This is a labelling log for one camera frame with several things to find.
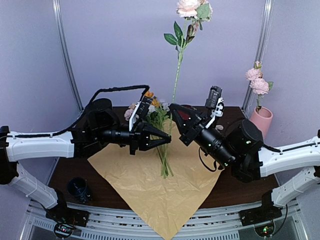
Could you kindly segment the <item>orange flower bouquet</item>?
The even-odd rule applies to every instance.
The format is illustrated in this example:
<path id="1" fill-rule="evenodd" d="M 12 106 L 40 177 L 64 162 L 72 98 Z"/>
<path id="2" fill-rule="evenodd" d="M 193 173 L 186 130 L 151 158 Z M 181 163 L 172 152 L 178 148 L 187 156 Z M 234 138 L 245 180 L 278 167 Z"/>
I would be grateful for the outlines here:
<path id="1" fill-rule="evenodd" d="M 171 130 L 165 126 L 167 120 L 170 120 L 169 104 L 164 100 L 159 100 L 153 92 L 149 90 L 144 94 L 145 97 L 152 99 L 150 106 L 148 107 L 148 113 L 144 118 L 144 121 L 151 124 L 155 128 L 162 132 L 171 134 Z M 169 174 L 173 177 L 173 171 L 167 160 L 168 145 L 162 145 L 156 148 L 158 156 L 161 160 L 161 176 L 167 178 Z"/>

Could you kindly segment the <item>orange yellow wrapping paper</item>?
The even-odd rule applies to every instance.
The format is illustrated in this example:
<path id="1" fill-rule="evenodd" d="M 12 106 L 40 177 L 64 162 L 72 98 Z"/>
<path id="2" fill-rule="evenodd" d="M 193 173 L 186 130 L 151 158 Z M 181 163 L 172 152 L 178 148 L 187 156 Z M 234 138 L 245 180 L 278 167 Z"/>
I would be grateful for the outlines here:
<path id="1" fill-rule="evenodd" d="M 167 162 L 173 176 L 161 176 L 158 151 L 129 153 L 128 147 L 109 144 L 88 162 L 128 206 L 157 234 L 171 240 L 211 193 L 220 170 L 210 172 L 203 164 L 214 160 L 199 153 L 192 142 L 185 146 L 175 124 L 168 145 Z"/>

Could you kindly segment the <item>pink flower stem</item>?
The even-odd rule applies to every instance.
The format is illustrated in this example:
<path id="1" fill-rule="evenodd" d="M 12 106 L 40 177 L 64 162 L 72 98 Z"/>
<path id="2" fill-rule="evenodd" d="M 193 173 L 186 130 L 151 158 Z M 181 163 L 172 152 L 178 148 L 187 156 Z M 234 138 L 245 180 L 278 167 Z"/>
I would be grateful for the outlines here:
<path id="1" fill-rule="evenodd" d="M 244 77 L 249 82 L 249 87 L 252 89 L 252 92 L 257 95 L 255 110 L 259 113 L 263 107 L 262 102 L 264 95 L 268 94 L 273 88 L 274 82 L 266 81 L 263 78 L 262 63 L 258 60 L 255 61 L 253 67 L 244 74 Z"/>

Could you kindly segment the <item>light pink rose stem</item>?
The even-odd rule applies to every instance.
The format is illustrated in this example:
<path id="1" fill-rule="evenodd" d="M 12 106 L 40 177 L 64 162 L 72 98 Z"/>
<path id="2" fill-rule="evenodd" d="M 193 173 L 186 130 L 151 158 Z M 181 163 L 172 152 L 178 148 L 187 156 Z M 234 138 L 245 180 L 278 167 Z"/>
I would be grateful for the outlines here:
<path id="1" fill-rule="evenodd" d="M 203 22 L 211 21 L 213 8 L 208 0 L 179 0 L 176 4 L 175 12 L 180 18 L 184 19 L 183 27 L 174 22 L 174 33 L 165 33 L 163 35 L 165 41 L 174 46 L 177 51 L 177 68 L 173 85 L 172 103 L 176 99 L 185 50 L 196 37 L 197 31 L 203 30 Z"/>

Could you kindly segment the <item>grey printed ribbon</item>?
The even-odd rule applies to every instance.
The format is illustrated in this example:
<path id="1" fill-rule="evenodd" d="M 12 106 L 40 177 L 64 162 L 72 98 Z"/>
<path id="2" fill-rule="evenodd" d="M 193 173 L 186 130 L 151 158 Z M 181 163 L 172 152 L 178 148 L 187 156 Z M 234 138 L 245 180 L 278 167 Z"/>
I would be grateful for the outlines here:
<path id="1" fill-rule="evenodd" d="M 222 131 L 224 129 L 224 127 L 222 125 L 218 124 L 215 126 L 215 129 L 218 131 Z"/>

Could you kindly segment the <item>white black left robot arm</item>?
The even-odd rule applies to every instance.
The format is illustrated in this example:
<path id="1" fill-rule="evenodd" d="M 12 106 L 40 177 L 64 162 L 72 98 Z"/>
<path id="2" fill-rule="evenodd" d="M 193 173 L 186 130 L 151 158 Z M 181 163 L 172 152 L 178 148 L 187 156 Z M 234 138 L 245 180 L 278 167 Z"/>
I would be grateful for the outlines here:
<path id="1" fill-rule="evenodd" d="M 80 116 L 82 127 L 72 125 L 60 132 L 18 133 L 8 126 L 0 128 L 0 183 L 13 186 L 27 197 L 40 203 L 61 222 L 72 218 L 64 195 L 38 181 L 19 165 L 20 160 L 36 158 L 88 158 L 108 144 L 128 146 L 129 153 L 137 150 L 148 151 L 171 142 L 171 137 L 143 122 L 151 102 L 149 99 L 138 102 L 128 125 L 121 124 L 113 111 L 112 102 L 100 98 L 89 103 Z"/>

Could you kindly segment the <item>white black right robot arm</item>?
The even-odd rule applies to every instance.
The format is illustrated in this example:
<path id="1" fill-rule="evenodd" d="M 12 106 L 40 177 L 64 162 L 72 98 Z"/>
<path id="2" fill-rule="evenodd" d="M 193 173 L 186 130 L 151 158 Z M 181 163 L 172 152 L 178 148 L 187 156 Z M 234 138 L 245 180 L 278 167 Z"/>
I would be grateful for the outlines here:
<path id="1" fill-rule="evenodd" d="M 211 121 L 195 109 L 176 103 L 169 106 L 180 140 L 188 146 L 195 142 L 199 150 L 214 159 L 219 169 L 231 169 L 231 174 L 243 183 L 293 169 L 301 169 L 283 185 L 263 197 L 256 210 L 259 220 L 268 220 L 276 208 L 320 183 L 320 137 L 282 147 L 264 144 L 262 132 L 248 119 L 223 136 L 211 127 Z"/>

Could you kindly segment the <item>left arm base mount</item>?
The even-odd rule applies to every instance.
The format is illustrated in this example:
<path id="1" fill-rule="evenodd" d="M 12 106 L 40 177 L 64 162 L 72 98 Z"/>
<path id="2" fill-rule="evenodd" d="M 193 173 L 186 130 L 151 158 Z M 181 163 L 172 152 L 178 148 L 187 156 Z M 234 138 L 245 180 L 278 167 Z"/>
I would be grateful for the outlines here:
<path id="1" fill-rule="evenodd" d="M 46 218 L 55 222 L 53 233 L 59 239 L 70 237 L 77 227 L 86 227 L 90 213 L 85 210 L 70 208 L 67 202 L 61 198 L 52 208 L 43 208 Z"/>

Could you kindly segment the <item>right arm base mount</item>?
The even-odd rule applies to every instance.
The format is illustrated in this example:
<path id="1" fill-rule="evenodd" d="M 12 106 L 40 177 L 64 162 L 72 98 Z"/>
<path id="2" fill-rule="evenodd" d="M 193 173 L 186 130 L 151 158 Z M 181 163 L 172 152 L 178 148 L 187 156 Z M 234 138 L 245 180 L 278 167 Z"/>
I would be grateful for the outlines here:
<path id="1" fill-rule="evenodd" d="M 282 209 L 260 206 L 241 210 L 238 214 L 243 227 L 253 225 L 255 233 L 259 237 L 268 238 L 276 233 L 275 219 L 282 216 Z"/>

